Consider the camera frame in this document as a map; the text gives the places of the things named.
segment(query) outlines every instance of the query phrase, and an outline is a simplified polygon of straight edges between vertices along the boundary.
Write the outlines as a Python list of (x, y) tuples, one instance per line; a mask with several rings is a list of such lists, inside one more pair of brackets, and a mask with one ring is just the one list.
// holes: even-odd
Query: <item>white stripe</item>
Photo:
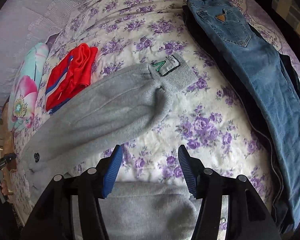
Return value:
[(59, 87), (60, 83), (65, 80), (67, 75), (67, 72), (62, 76), (62, 78), (59, 80), (58, 84), (55, 86), (55, 88), (53, 90), (51, 90), (48, 94), (46, 94), (46, 102), (49, 96), (51, 96), (53, 94), (54, 91), (57, 90), (57, 88)]

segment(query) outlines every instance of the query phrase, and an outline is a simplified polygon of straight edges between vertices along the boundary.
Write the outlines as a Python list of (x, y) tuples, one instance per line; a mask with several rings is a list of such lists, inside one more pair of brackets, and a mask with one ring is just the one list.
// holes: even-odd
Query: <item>blue stripe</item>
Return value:
[(54, 114), (58, 111), (66, 102), (68, 102), (71, 98), (67, 98), (65, 101), (61, 102), (60, 104), (56, 105), (54, 108), (51, 108), (49, 114)]
[(47, 87), (46, 94), (48, 94), (51, 90), (53, 90), (53, 89), (58, 85), (60, 79), (68, 72), (69, 65), (70, 65), (70, 62), (71, 62), (72, 59), (73, 59), (73, 56), (70, 56), (69, 62), (68, 62), (68, 66), (64, 69), (63, 73), (62, 73), (62, 74), (60, 75), (60, 77), (56, 80), (56, 82), (54, 82), (54, 84), (51, 85), (50, 87)]

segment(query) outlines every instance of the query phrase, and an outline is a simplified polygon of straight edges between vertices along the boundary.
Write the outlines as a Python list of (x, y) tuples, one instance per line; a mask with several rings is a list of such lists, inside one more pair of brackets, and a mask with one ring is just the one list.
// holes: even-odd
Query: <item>floral bedsheet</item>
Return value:
[[(300, 63), (279, 29), (254, 0), (230, 0), (246, 20), (283, 54), (290, 56), (300, 77)], [(33, 126), (15, 134), (19, 163), (31, 136), (49, 118), (44, 110), (47, 79), (54, 66), (75, 46), (97, 46), (91, 82), (139, 62), (152, 62), (174, 52), (181, 54), (199, 81), (177, 95), (168, 116), (148, 133), (123, 145), (117, 181), (148, 181), (185, 186), (177, 149), (186, 145), (191, 156), (219, 174), (245, 174), (271, 210), (269, 155), (255, 136), (247, 115), (228, 81), (188, 33), (182, 20), (185, 0), (87, 0), (78, 4), (65, 30), (56, 39), (43, 70)], [(82, 157), (73, 176), (95, 166), (112, 149)], [(25, 221), (33, 203), (21, 165), (11, 175), (15, 204)], [(224, 238), (226, 220), (220, 224)]]

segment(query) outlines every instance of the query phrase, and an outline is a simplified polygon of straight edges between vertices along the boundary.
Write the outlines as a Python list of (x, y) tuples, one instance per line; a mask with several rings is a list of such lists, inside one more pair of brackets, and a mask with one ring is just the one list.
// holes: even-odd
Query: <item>floral pillowcase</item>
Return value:
[(9, 131), (19, 132), (32, 126), (42, 70), (48, 54), (48, 46), (40, 42), (29, 50), (22, 62), (9, 99)]

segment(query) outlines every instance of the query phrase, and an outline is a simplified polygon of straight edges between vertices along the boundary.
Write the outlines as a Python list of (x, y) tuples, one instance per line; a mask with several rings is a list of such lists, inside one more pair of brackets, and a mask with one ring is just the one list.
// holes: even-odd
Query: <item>black button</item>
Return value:
[(40, 155), (39, 153), (34, 154), (34, 161), (37, 163), (40, 160)]

